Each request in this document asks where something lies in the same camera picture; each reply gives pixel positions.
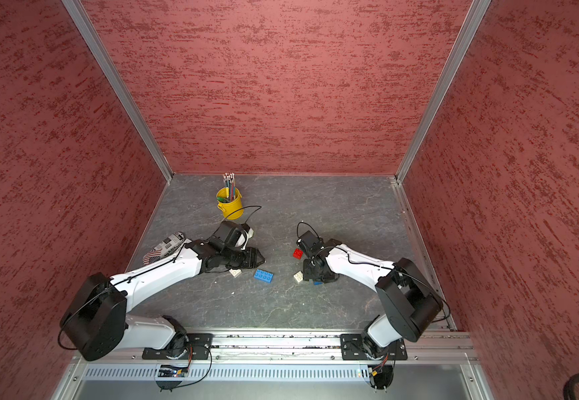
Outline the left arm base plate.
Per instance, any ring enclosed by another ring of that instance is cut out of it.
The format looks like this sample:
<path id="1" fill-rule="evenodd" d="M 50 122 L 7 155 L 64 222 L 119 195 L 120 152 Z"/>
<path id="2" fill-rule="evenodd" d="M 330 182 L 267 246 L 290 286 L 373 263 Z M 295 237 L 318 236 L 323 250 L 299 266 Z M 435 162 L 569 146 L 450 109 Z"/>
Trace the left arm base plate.
<path id="1" fill-rule="evenodd" d="M 214 335 L 211 333 L 188 333 L 185 337 L 177 334 L 172 343 L 168 344 L 165 349 L 145 348 L 142 359 L 170 360 L 181 363 L 208 360 L 213 339 Z"/>

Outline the coloured pencils bundle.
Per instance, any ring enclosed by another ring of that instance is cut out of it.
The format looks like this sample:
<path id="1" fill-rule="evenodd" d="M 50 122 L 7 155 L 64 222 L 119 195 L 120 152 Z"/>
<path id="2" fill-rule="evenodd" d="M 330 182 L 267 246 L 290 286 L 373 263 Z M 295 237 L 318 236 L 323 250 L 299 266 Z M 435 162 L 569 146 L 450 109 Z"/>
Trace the coloured pencils bundle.
<path id="1" fill-rule="evenodd" d="M 236 198 L 235 175 L 226 173 L 224 175 L 224 203 L 231 203 Z"/>

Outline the red lego brick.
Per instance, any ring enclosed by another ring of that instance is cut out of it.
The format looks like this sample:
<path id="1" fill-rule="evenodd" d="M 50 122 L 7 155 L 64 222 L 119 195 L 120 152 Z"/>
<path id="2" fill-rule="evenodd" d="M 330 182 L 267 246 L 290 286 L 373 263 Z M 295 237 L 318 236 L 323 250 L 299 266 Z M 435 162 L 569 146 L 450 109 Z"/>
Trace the red lego brick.
<path id="1" fill-rule="evenodd" d="M 302 250 L 300 250 L 299 248 L 296 248 L 296 250 L 294 250 L 294 253 L 293 253 L 294 258 L 301 259 L 303 255 L 304 255 L 304 252 Z"/>

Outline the aluminium front rail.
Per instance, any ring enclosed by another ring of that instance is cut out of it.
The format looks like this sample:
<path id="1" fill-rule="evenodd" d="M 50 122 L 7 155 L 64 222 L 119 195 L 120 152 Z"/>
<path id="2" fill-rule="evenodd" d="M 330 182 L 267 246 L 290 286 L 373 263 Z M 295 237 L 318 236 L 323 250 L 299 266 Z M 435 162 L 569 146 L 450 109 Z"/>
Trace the aluminium front rail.
<path id="1" fill-rule="evenodd" d="M 214 339 L 208 360 L 189 361 L 201 365 L 210 361 L 227 364 L 353 364 L 378 365 L 381 361 L 350 360 L 342 358 L 340 330 L 262 330 L 262 329 L 205 329 L 194 328 L 192 333 L 211 333 Z M 465 332 L 432 330 L 424 333 L 415 343 L 404 341 L 408 359 L 388 361 L 402 365 L 478 365 L 480 358 L 471 335 Z M 186 366 L 185 362 L 170 360 L 143 360 L 143 350 L 127 348 L 116 350 L 101 358 L 99 363 L 117 364 L 172 364 Z"/>

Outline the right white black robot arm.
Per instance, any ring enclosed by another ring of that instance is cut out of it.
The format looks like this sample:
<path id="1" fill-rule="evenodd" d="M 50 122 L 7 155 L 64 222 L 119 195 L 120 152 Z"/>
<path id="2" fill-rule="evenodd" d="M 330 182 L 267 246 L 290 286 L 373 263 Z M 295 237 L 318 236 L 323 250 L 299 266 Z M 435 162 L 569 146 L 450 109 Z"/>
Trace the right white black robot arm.
<path id="1" fill-rule="evenodd" d="M 297 246 L 305 256 L 305 280 L 332 283 L 344 275 L 376 292 L 384 312 L 362 334 L 364 351 L 373 358 L 401 339 L 417 342 L 444 311 L 445 301 L 407 258 L 397 262 L 372 258 L 310 232 L 297 240 Z"/>

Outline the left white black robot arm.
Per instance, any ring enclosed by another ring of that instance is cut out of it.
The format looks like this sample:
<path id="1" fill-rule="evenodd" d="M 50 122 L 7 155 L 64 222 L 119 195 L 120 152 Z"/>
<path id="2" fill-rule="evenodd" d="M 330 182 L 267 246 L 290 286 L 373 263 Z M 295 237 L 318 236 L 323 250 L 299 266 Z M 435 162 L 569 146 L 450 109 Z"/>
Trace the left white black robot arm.
<path id="1" fill-rule="evenodd" d="M 143 348 L 168 359 L 189 356 L 187 330 L 175 318 L 132 315 L 144 300 L 186 279 L 216 268 L 256 269 L 265 258 L 248 245 L 216 248 L 202 240 L 184 240 L 169 256 L 129 273 L 86 278 L 59 322 L 58 339 L 66 336 L 72 350 L 96 361 L 124 348 Z"/>

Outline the yellow pencil cup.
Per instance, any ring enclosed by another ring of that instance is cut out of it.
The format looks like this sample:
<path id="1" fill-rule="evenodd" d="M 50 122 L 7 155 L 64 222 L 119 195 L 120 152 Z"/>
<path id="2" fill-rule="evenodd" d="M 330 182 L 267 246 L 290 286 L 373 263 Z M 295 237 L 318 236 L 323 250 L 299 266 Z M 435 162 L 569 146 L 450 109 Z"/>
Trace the yellow pencil cup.
<path id="1" fill-rule="evenodd" d="M 228 188 L 222 188 L 217 192 L 216 199 L 217 207 L 225 218 L 236 220 L 243 216 L 242 196 L 237 188 L 234 189 L 234 196 L 230 195 Z"/>

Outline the light blue long lego brick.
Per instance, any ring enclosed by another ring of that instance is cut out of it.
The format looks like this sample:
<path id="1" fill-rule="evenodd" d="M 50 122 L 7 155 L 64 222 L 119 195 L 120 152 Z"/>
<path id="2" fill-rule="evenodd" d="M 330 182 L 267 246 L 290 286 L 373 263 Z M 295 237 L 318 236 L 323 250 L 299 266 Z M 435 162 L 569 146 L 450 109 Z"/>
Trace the light blue long lego brick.
<path id="1" fill-rule="evenodd" d="M 274 275 L 270 272 L 257 269 L 254 273 L 254 278 L 261 282 L 271 283 L 274 278 Z"/>

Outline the flag patterned pouch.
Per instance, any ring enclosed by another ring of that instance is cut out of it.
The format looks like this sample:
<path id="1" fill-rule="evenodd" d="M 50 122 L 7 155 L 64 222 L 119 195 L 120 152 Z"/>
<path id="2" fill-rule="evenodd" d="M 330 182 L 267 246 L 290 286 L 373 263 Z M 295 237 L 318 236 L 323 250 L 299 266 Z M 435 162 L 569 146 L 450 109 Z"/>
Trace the flag patterned pouch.
<path id="1" fill-rule="evenodd" d="M 147 266 L 162 258 L 166 258 L 178 250 L 185 242 L 186 236 L 182 232 L 172 233 L 143 257 L 143 265 Z"/>

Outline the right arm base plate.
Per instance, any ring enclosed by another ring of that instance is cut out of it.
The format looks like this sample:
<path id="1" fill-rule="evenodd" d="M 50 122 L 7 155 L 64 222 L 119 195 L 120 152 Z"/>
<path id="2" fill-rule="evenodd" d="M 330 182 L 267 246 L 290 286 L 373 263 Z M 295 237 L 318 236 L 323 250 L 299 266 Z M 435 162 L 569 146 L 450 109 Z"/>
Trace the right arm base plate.
<path id="1" fill-rule="evenodd" d="M 408 359 L 404 340 L 398 339 L 386 347 L 380 347 L 364 334 L 341 334 L 340 349 L 345 361 L 405 361 Z"/>

